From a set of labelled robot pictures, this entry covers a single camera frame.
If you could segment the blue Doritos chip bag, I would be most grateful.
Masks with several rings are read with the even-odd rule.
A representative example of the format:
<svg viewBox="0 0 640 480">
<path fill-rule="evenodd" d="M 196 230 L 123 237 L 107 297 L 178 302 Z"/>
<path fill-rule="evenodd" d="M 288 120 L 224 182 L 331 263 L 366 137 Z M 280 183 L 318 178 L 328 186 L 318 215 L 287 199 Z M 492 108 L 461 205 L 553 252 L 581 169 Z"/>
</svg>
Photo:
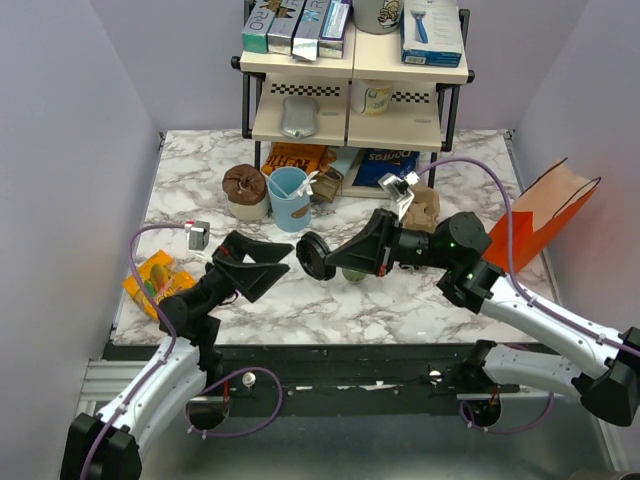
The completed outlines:
<svg viewBox="0 0 640 480">
<path fill-rule="evenodd" d="M 417 151 L 366 149 L 353 185 L 379 187 L 379 180 L 388 173 L 403 177 L 416 168 L 419 157 Z"/>
</svg>

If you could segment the purple white toothpaste box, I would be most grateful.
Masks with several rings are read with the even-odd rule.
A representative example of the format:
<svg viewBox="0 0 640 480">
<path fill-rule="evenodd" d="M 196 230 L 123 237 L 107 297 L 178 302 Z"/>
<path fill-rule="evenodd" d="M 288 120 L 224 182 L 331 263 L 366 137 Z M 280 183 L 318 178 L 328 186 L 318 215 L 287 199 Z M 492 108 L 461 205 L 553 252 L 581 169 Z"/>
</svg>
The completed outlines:
<svg viewBox="0 0 640 480">
<path fill-rule="evenodd" d="M 321 58 L 343 57 L 351 9 L 352 2 L 349 0 L 330 2 L 318 42 L 318 54 Z"/>
</svg>

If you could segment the teal toothpaste box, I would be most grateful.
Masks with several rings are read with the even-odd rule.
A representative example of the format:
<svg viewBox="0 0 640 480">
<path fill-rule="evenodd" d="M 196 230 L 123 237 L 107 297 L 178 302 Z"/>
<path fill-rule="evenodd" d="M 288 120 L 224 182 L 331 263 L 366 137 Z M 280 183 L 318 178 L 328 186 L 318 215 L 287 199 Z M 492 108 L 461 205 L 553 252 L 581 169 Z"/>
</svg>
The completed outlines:
<svg viewBox="0 0 640 480">
<path fill-rule="evenodd" d="M 256 1 L 242 30 L 243 50 L 266 54 L 268 32 L 280 7 L 280 0 Z"/>
</svg>

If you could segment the grey cartoon mug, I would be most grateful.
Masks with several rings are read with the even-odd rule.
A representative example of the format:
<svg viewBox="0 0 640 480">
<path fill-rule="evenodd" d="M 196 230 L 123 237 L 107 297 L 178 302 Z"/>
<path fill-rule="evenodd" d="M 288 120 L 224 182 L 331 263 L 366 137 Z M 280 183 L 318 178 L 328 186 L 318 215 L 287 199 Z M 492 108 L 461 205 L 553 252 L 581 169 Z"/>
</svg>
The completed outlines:
<svg viewBox="0 0 640 480">
<path fill-rule="evenodd" d="M 353 0 L 353 18 L 357 29 L 376 35 L 393 32 L 399 25 L 403 0 Z"/>
</svg>

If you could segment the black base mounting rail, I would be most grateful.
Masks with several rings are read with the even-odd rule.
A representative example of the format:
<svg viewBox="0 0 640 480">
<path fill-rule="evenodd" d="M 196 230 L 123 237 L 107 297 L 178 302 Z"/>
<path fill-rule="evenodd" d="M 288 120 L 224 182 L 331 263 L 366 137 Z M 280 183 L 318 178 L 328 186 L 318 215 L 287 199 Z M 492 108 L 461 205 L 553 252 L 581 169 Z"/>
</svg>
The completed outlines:
<svg viewBox="0 0 640 480">
<path fill-rule="evenodd" d="M 194 397 L 186 407 L 197 427 L 228 417 L 333 417 L 470 413 L 491 426 L 509 395 L 523 388 L 497 386 L 482 377 L 472 344 L 223 345 L 216 378 L 243 368 L 240 377 Z"/>
</svg>

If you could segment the orange snack packet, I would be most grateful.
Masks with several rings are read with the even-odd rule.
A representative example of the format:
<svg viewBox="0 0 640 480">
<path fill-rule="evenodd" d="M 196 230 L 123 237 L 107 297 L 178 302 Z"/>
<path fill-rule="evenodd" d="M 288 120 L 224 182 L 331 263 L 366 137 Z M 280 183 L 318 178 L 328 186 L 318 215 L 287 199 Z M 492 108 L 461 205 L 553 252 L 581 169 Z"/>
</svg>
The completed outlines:
<svg viewBox="0 0 640 480">
<path fill-rule="evenodd" d="M 171 255 L 158 250 L 137 268 L 145 289 L 157 304 L 165 297 L 175 295 L 195 285 L 194 278 Z M 141 287 L 130 275 L 123 282 L 123 288 L 134 303 L 149 318 L 159 321 L 156 310 L 150 305 Z"/>
</svg>

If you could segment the blue razor package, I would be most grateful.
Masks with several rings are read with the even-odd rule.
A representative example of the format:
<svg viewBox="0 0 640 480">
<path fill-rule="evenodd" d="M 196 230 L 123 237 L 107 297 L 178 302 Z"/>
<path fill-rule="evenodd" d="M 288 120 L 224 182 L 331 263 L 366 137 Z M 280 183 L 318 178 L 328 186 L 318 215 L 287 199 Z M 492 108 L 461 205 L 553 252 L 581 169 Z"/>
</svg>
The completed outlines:
<svg viewBox="0 0 640 480">
<path fill-rule="evenodd" d="M 452 0 L 404 2 L 401 61 L 409 65 L 457 68 L 464 53 L 459 9 Z"/>
</svg>

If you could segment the brown cardboard cup carrier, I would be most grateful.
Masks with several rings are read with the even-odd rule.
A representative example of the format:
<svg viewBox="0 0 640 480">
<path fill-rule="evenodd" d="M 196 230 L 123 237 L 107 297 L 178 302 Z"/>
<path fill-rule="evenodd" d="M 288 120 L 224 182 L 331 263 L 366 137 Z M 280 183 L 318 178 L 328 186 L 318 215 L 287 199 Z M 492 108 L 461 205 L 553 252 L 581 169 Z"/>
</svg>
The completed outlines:
<svg viewBox="0 0 640 480">
<path fill-rule="evenodd" d="M 440 214 L 438 193 L 424 183 L 412 187 L 414 199 L 403 218 L 404 228 L 414 231 L 434 233 Z"/>
</svg>

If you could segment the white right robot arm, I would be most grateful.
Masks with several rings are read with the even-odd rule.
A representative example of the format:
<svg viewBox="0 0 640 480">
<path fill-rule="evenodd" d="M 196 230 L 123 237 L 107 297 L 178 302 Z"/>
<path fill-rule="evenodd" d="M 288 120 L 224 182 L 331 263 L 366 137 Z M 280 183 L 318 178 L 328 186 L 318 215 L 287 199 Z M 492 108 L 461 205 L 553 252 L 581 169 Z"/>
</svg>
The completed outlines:
<svg viewBox="0 0 640 480">
<path fill-rule="evenodd" d="M 376 209 L 365 227 L 329 253 L 326 264 L 383 277 L 394 264 L 443 270 L 437 286 L 453 305 L 501 321 L 551 348 L 520 352 L 495 342 L 460 367 L 469 390 L 514 384 L 579 399 L 591 414 L 628 427 L 639 407 L 639 330 L 599 325 L 522 288 L 483 259 L 491 243 L 478 217 L 457 213 L 432 233 L 401 226 Z"/>
</svg>

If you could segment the white printed paper cup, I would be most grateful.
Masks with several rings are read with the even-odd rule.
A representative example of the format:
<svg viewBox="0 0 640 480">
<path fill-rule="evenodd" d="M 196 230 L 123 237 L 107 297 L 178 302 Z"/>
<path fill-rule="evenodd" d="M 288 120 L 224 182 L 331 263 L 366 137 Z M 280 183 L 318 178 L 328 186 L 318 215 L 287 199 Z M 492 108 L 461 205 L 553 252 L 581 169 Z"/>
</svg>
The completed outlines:
<svg viewBox="0 0 640 480">
<path fill-rule="evenodd" d="M 392 91 L 391 81 L 353 79 L 350 93 L 351 108 L 362 116 L 382 115 L 388 109 Z"/>
</svg>

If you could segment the green paper coffee cup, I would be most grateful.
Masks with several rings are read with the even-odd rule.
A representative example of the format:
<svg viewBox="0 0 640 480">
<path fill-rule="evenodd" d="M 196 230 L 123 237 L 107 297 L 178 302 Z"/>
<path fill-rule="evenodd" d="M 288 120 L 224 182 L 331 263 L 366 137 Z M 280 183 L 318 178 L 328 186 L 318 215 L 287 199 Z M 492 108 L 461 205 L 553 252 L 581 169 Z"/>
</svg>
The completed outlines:
<svg viewBox="0 0 640 480">
<path fill-rule="evenodd" d="M 366 274 L 363 272 L 359 272 L 351 269 L 342 269 L 343 277 L 350 283 L 358 284 L 365 280 Z"/>
</svg>

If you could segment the black plastic cup lid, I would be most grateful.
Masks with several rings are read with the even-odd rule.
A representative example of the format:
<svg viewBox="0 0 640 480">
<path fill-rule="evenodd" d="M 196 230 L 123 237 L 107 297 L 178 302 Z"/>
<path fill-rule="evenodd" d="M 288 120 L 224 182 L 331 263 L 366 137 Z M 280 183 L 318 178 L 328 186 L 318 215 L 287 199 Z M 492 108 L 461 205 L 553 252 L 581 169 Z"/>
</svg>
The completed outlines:
<svg viewBox="0 0 640 480">
<path fill-rule="evenodd" d="M 331 249 L 323 238 L 315 232 L 305 233 L 296 244 L 296 258 L 311 278 L 329 281 L 336 275 L 336 268 L 326 263 Z"/>
</svg>

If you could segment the brown and white pouch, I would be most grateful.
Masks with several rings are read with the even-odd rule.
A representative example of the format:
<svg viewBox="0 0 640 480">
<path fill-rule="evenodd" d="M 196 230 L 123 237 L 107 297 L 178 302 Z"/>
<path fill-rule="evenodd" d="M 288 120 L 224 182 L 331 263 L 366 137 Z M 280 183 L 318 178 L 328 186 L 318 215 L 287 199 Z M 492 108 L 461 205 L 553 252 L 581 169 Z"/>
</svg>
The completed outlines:
<svg viewBox="0 0 640 480">
<path fill-rule="evenodd" d="M 239 164 L 224 174 L 222 188 L 229 211 L 241 221 L 258 221 L 268 215 L 270 200 L 266 179 L 255 167 Z"/>
</svg>

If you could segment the olive brown small package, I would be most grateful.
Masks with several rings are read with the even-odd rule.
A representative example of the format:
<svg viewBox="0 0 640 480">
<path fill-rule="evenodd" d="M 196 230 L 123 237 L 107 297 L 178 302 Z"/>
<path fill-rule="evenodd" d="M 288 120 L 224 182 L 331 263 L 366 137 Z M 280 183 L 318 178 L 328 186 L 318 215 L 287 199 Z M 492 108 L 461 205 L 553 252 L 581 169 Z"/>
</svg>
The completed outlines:
<svg viewBox="0 0 640 480">
<path fill-rule="evenodd" d="M 332 203 L 341 189 L 344 175 L 334 168 L 329 168 L 326 171 L 320 171 L 314 180 L 315 182 L 311 185 L 313 199 Z"/>
</svg>

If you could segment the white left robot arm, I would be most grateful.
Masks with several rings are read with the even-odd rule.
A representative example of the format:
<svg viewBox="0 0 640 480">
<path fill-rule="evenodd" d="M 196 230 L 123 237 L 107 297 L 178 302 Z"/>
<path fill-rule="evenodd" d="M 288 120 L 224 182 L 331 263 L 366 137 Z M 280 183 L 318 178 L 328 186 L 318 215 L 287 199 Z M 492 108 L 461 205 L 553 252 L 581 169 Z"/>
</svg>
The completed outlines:
<svg viewBox="0 0 640 480">
<path fill-rule="evenodd" d="M 220 328 L 212 311 L 239 294 L 261 298 L 289 267 L 287 243 L 229 233 L 194 286 L 160 301 L 166 337 L 134 379 L 98 413 L 79 414 L 69 427 L 63 479 L 137 479 L 152 443 L 189 401 L 228 382 L 214 344 Z"/>
</svg>

